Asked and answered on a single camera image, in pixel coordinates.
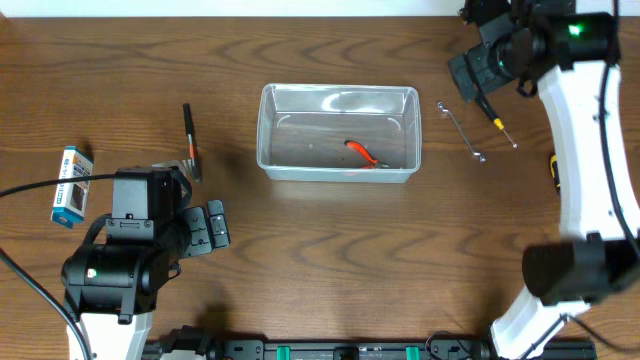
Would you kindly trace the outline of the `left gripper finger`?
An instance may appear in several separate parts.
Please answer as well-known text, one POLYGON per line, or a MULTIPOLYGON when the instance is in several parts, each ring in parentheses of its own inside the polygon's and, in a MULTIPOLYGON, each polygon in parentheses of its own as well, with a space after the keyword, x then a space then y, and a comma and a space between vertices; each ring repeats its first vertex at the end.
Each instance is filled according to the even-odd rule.
POLYGON ((202 207, 188 208, 183 212, 190 235, 187 237, 185 255, 206 255, 213 251, 208 216, 202 207))
POLYGON ((220 200, 208 201, 207 211, 212 233, 212 246, 229 247, 231 244, 231 238, 223 203, 220 200))

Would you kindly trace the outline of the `slim black yellow screwdriver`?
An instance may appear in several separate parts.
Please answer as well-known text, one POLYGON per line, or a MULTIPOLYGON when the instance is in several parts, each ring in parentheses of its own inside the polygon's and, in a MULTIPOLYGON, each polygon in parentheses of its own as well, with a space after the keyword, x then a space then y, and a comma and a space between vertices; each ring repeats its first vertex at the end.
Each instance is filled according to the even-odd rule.
POLYGON ((481 108, 481 110, 485 113, 485 115, 488 117, 488 119, 492 122, 492 124, 495 127, 497 127, 505 135, 505 137, 507 138, 507 140, 509 141, 511 146, 513 148, 517 148, 518 144, 509 135, 508 131, 506 130, 506 128, 504 126, 504 124, 502 123, 502 120, 497 115, 497 113, 493 109, 493 107, 490 105, 490 103, 488 102, 486 97, 483 94, 479 94, 479 95, 476 96, 475 102, 481 108))

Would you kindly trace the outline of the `silver offset wrench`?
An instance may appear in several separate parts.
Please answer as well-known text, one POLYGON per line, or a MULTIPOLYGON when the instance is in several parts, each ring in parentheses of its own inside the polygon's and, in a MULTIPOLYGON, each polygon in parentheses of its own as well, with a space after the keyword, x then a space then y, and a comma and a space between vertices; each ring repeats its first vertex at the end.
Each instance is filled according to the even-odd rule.
POLYGON ((453 112, 449 108, 447 108, 442 101, 438 101, 437 102, 437 107, 438 107, 439 111, 442 114, 447 115, 451 119, 451 121, 454 124, 454 126, 456 127, 459 135, 462 137, 463 142, 465 143, 467 149, 471 153, 471 156, 473 158, 475 158, 476 160, 478 160, 479 162, 484 163, 486 161, 486 156, 482 152, 478 151, 472 145, 472 143, 470 142, 469 138, 464 133, 464 130, 462 129, 460 123, 458 122, 458 120, 456 119, 455 115, 453 114, 453 112))

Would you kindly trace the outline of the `red handled pliers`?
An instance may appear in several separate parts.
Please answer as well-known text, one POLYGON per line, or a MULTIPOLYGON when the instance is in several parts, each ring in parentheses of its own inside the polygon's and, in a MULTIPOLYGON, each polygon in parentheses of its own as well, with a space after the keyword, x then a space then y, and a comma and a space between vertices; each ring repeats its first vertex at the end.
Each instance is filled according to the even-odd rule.
POLYGON ((389 169, 389 165, 384 163, 375 157, 373 157, 369 151, 359 142, 353 140, 345 140, 344 145, 347 148, 350 148, 356 151, 360 156, 362 156, 368 164, 364 166, 364 169, 389 169))

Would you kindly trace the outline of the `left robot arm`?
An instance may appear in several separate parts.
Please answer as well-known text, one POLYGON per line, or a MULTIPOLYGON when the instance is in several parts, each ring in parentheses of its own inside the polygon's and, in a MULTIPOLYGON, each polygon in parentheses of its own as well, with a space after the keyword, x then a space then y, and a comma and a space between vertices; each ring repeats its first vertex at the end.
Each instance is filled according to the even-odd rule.
POLYGON ((106 241, 86 238, 62 268, 65 307, 97 359, 140 359, 158 292, 180 261, 230 245, 223 203, 182 211, 175 204, 140 212, 113 205, 106 241))

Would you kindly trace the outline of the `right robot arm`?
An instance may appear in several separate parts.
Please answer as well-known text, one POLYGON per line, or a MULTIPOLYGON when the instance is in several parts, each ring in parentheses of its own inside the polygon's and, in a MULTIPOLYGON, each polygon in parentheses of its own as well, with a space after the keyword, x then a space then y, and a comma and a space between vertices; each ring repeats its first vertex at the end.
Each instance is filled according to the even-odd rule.
POLYGON ((639 279, 639 206, 620 122, 619 12, 580 13, 572 1, 468 1, 460 10, 481 41, 450 59, 462 98, 491 119, 488 95, 517 83, 538 97, 554 142, 560 240, 532 245, 509 309, 476 343, 476 359, 590 358, 590 345, 560 341, 567 323, 639 279))

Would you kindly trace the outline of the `clear plastic container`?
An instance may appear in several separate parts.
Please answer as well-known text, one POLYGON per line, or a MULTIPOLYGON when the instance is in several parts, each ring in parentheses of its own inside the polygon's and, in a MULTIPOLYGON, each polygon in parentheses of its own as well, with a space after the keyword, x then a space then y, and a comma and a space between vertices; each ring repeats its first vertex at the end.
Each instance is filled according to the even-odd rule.
POLYGON ((256 162, 272 180, 404 183, 421 167, 421 106, 409 86, 270 83, 256 133, 256 162), (389 169, 364 169, 345 140, 389 169))

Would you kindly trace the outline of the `metal fork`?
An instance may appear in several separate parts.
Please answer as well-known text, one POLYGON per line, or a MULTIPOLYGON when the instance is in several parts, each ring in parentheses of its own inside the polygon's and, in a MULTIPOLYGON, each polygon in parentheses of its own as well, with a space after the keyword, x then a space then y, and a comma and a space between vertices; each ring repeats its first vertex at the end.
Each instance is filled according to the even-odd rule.
POLYGON ((152 164, 152 167, 176 167, 185 177, 192 177, 193 171, 190 159, 169 160, 165 162, 152 164))

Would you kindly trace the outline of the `stubby yellow black screwdriver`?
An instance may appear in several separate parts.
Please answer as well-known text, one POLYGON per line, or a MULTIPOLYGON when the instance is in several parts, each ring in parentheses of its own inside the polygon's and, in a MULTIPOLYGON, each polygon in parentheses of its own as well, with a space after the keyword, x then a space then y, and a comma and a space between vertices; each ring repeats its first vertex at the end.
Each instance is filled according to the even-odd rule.
POLYGON ((554 187, 557 193, 560 193, 561 185, 560 185, 560 177, 557 165, 557 156, 553 153, 549 158, 549 168, 551 177, 554 181, 554 187))

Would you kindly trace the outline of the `black orange pen tool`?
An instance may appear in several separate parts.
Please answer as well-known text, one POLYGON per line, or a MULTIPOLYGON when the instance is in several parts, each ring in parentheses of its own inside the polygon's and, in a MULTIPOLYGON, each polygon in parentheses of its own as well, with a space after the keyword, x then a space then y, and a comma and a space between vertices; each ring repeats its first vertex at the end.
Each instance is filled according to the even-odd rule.
POLYGON ((199 163, 199 155, 197 151, 195 127, 194 127, 194 122, 193 122, 193 117, 191 112, 191 106, 189 103, 184 103, 182 105, 182 109, 183 109, 183 116, 184 116, 184 123, 185 123, 185 132, 187 136, 187 142, 188 142, 189 154, 190 154, 189 168, 190 168, 193 179, 196 182, 200 182, 202 180, 201 166, 199 163))

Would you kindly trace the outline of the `blue white product box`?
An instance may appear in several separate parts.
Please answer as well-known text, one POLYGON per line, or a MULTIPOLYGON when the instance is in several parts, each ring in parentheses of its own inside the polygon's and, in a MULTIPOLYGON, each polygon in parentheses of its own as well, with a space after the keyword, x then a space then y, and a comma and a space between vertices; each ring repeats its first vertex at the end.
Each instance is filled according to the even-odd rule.
MULTIPOLYGON (((94 161, 75 146, 66 146, 63 151, 59 179, 91 176, 94 161)), ((72 229, 84 221, 90 181, 62 183, 56 186, 51 221, 72 229)))

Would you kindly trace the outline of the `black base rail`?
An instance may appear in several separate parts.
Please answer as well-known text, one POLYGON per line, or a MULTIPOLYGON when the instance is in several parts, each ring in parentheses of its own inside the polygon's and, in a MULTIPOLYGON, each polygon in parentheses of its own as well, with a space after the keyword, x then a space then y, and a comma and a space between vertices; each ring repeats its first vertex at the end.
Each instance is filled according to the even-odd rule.
POLYGON ((144 345, 143 360, 491 360, 485 339, 439 332, 423 341, 305 342, 219 338, 184 326, 144 345))

